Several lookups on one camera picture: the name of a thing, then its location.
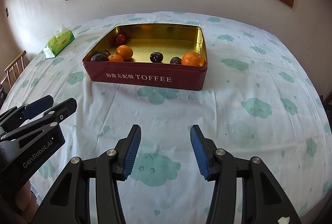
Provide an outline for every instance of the dried fruit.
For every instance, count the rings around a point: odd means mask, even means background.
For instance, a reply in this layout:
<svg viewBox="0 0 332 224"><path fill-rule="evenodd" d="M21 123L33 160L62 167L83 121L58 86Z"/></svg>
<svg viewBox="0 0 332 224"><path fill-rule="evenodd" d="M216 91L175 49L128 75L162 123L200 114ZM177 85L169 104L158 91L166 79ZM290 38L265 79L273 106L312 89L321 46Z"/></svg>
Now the dried fruit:
<svg viewBox="0 0 332 224"><path fill-rule="evenodd" d="M103 54L103 55L105 55L105 56L110 56L111 55L111 53L108 51L108 50L101 50L100 52L99 52L100 54Z"/></svg>
<svg viewBox="0 0 332 224"><path fill-rule="evenodd" d="M108 61L108 58L103 54L96 54L91 57L91 61Z"/></svg>
<svg viewBox="0 0 332 224"><path fill-rule="evenodd" d="M120 45L117 48L117 54L122 56L123 60L128 60L132 57L133 51L128 45Z"/></svg>
<svg viewBox="0 0 332 224"><path fill-rule="evenodd" d="M124 43L126 41L126 36L124 34L118 34L116 42L118 44Z"/></svg>
<svg viewBox="0 0 332 224"><path fill-rule="evenodd" d="M164 56L162 53L153 52L152 54L150 54L150 61L152 63L161 63L163 59L164 59Z"/></svg>
<svg viewBox="0 0 332 224"><path fill-rule="evenodd" d="M110 56L108 57L108 60L109 60L110 62L124 62L122 56L117 55L117 54L115 54L115 55L110 55Z"/></svg>
<svg viewBox="0 0 332 224"><path fill-rule="evenodd" d="M176 64L176 65L181 65L181 58L178 56L175 56L171 59L169 64Z"/></svg>
<svg viewBox="0 0 332 224"><path fill-rule="evenodd" d="M202 67L206 65L202 55L196 52L185 53L181 60L182 65Z"/></svg>
<svg viewBox="0 0 332 224"><path fill-rule="evenodd" d="M93 57L94 55L96 55L96 54L99 54L99 52L98 51L92 51L92 53L91 53L91 57Z"/></svg>

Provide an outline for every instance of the wooden chair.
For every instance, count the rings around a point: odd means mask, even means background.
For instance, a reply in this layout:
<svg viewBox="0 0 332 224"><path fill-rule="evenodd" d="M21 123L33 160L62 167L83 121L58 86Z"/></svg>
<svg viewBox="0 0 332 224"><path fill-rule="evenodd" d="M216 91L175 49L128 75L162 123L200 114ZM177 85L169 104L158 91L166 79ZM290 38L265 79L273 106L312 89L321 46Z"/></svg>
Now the wooden chair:
<svg viewBox="0 0 332 224"><path fill-rule="evenodd" d="M1 109L2 105L4 104L6 97L7 97L7 94L6 94L3 86L0 85L0 109Z"/></svg>
<svg viewBox="0 0 332 224"><path fill-rule="evenodd" d="M322 101L322 103L328 105L331 100L332 100L332 93L330 95L328 95L328 97L325 99L325 101Z"/></svg>
<svg viewBox="0 0 332 224"><path fill-rule="evenodd" d="M12 63L9 64L9 66L5 69L5 76L2 78L0 85L2 85L5 81L9 83L9 87L12 88L14 83L12 82L10 78L10 74L13 73L15 81L20 76L20 74L24 71L24 69L27 67L25 63L24 56L27 54L26 51L23 51L17 58L15 58Z"/></svg>

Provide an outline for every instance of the orange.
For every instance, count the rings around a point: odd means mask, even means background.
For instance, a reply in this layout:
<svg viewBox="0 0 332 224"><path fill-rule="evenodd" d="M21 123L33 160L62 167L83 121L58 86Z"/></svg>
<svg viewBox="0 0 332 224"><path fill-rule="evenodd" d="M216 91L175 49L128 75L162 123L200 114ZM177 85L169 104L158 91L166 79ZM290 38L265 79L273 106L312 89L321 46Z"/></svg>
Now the orange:
<svg viewBox="0 0 332 224"><path fill-rule="evenodd" d="M108 60L109 60L110 62L124 62L122 56L117 55L117 54L115 54L115 55L110 55L110 56L108 57Z"/></svg>
<svg viewBox="0 0 332 224"><path fill-rule="evenodd" d="M128 60L132 57L133 51L128 45L120 45L117 48L117 55L122 56L124 60Z"/></svg>
<svg viewBox="0 0 332 224"><path fill-rule="evenodd" d="M182 57L182 65L202 67L206 65L205 59L199 53L188 52Z"/></svg>

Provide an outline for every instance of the white tablecloth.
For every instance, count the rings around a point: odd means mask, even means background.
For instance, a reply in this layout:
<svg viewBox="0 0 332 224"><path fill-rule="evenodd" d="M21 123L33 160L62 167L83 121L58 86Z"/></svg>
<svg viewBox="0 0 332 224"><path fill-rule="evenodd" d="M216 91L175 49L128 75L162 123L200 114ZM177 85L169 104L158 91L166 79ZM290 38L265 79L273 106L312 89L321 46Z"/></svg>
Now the white tablecloth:
<svg viewBox="0 0 332 224"><path fill-rule="evenodd" d="M133 23L200 26L209 61L203 89L92 82L82 58L113 27ZM200 175L189 137L193 124L235 157L262 158L299 215L332 184L332 137L324 109L305 71L272 34L183 12L120 15L66 26L76 39L55 59L37 55L1 110L45 95L56 103L77 100L76 113L61 123L66 143L31 179L42 196L70 158L99 156L126 137L133 124L141 126L142 142L132 175L118 184L127 223L205 222L214 183ZM241 219L241 192L239 180L235 223ZM91 215L95 223L93 206Z"/></svg>

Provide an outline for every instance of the finger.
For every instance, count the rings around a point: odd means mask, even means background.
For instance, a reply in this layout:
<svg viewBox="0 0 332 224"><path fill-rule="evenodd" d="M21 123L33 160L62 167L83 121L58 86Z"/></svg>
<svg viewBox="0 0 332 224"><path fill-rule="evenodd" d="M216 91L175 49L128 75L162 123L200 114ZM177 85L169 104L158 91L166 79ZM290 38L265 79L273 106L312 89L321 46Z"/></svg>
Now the finger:
<svg viewBox="0 0 332 224"><path fill-rule="evenodd" d="M37 198L36 196L31 192L31 199L30 203L26 207L26 209L22 212L22 217L26 220L27 223L30 223L32 219L34 218L34 215L36 214L38 209L37 205Z"/></svg>
<svg viewBox="0 0 332 224"><path fill-rule="evenodd" d="M20 215L16 214L15 212L13 212L13 216L19 224L27 224L25 219L22 218Z"/></svg>
<svg viewBox="0 0 332 224"><path fill-rule="evenodd" d="M31 199L31 186L30 181L26 182L26 184L15 194L15 203L18 208L22 211L28 206Z"/></svg>

